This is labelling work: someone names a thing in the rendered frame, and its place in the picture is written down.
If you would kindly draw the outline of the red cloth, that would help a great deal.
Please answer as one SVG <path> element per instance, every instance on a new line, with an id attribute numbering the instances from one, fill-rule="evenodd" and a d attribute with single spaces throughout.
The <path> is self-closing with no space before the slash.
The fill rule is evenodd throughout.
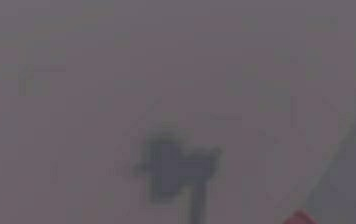
<path id="1" fill-rule="evenodd" d="M 305 211 L 295 211 L 282 224 L 317 224 L 317 222 Z"/>

